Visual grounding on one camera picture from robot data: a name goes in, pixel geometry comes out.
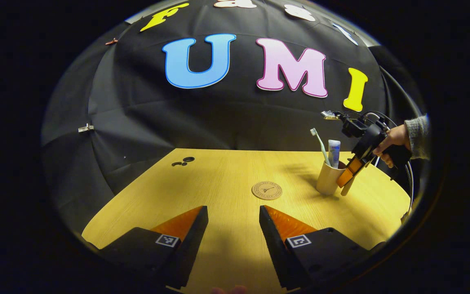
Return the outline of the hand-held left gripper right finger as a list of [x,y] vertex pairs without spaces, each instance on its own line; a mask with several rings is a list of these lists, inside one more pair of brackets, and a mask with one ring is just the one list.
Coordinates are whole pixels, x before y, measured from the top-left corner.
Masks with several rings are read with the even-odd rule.
[[333,227],[315,229],[269,205],[260,206],[259,223],[280,286],[288,290],[349,277],[385,245],[366,249]]

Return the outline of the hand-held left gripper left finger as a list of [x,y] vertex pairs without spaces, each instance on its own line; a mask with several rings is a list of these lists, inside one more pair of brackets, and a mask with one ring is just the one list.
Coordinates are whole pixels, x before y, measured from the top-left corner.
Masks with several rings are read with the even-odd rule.
[[200,205],[152,229],[134,227],[99,253],[122,269],[175,289],[188,283],[207,224]]

